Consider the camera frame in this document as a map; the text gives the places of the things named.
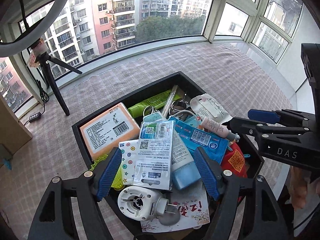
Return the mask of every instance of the black tray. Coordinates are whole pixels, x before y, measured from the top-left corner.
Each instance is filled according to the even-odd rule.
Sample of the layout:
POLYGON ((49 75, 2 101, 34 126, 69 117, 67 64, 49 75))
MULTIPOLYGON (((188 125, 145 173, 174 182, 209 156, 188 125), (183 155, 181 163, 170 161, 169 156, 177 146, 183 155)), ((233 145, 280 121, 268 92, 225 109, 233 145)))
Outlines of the black tray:
MULTIPOLYGON (((141 102, 147 98, 150 98, 154 95, 157 95, 161 92, 171 90, 174 85, 178 85, 183 91, 190 98, 194 98, 196 96, 202 95, 205 93, 203 89, 201 89, 197 84, 195 84, 190 78, 188 78, 182 72, 176 72, 164 78, 161 78, 157 81, 154 81, 142 88, 139 88, 118 100, 113 101, 112 103, 100 108, 99 110, 95 111, 94 113, 88 115, 87 117, 83 118, 79 122, 75 123, 72 126, 73 133, 75 135, 76 141, 78 143, 78 147, 80 149, 82 158, 87 166, 88 169, 91 168, 91 164, 93 161, 91 156, 88 152, 88 149, 84 143, 84 139, 80 132, 80 127, 86 124, 87 122, 91 121, 93 118, 97 117, 98 115, 102 114, 106 110, 110 109, 111 107, 115 106, 116 104, 122 102, 127 108, 134 106, 136 103, 141 102)), ((135 119, 138 125, 142 122, 142 117, 138 117, 135 119)), ((254 178, 257 176, 263 166, 264 160, 261 156, 258 155, 258 151, 249 138, 246 135, 240 135, 241 139, 238 143, 241 150, 246 153, 250 154, 250 158, 247 158, 246 161, 250 165, 247 176, 248 178, 254 178)), ((118 199, 119 192, 114 190, 113 188, 110 189, 108 196, 105 197, 106 201, 108 202, 109 206, 112 208, 113 212, 117 215, 117 217, 121 220, 121 222, 128 228, 128 230, 133 234, 137 235, 141 233, 141 225, 139 221, 130 219, 126 217, 118 208, 117 199, 118 199)), ((194 239, 194 237, 201 239, 207 231, 207 228, 210 224, 203 225, 200 229, 194 230, 188 236, 183 238, 184 240, 187 239, 194 239)), ((153 236, 139 236, 139 239, 155 239, 153 236)))

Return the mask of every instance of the red packet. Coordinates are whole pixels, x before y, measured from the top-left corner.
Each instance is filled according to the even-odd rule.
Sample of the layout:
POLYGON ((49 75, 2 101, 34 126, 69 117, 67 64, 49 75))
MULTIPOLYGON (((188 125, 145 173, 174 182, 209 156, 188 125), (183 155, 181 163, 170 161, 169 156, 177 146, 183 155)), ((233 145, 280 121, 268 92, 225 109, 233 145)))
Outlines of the red packet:
POLYGON ((228 149, 226 150, 226 154, 224 155, 221 167, 223 170, 230 170, 238 177, 247 177, 247 173, 245 170, 245 161, 243 157, 243 153, 240 150, 237 143, 233 143, 231 146, 232 152, 228 149))

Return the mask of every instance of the colorful dotted package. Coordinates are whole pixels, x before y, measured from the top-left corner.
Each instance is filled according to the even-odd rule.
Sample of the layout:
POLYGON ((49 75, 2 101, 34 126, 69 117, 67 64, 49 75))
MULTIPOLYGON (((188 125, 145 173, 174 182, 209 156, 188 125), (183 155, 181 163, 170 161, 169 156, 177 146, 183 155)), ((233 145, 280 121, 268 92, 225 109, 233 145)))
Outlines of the colorful dotted package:
POLYGON ((121 176, 123 185, 133 185, 134 169, 138 150, 138 140, 119 142, 122 153, 121 176))

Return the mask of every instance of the white wall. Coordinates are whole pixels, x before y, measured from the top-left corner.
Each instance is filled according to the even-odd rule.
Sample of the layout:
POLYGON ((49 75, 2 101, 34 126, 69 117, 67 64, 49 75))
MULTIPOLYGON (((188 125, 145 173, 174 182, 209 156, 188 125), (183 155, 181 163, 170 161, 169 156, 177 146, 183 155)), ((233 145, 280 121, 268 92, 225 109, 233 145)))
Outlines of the white wall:
POLYGON ((308 80, 298 89, 296 92, 297 97, 297 110, 306 113, 315 113, 315 105, 313 102, 313 96, 311 87, 308 80))
POLYGON ((320 30, 305 5, 297 28, 293 43, 285 50, 277 67, 295 91, 306 79, 300 57, 301 43, 320 43, 320 30))

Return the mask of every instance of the qr code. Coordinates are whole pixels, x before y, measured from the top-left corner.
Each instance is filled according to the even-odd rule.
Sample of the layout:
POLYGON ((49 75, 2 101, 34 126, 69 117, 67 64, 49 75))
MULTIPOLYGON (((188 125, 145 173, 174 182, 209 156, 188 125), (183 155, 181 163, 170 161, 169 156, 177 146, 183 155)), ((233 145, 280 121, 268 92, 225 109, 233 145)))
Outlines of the qr code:
POLYGON ((152 133, 153 133, 153 127, 147 127, 146 134, 152 134, 152 133))
POLYGON ((236 150, 232 157, 228 160, 228 162, 236 171, 240 172, 244 165, 244 158, 241 153, 236 150))
POLYGON ((148 149, 148 141, 142 141, 140 143, 140 149, 147 150, 148 149))

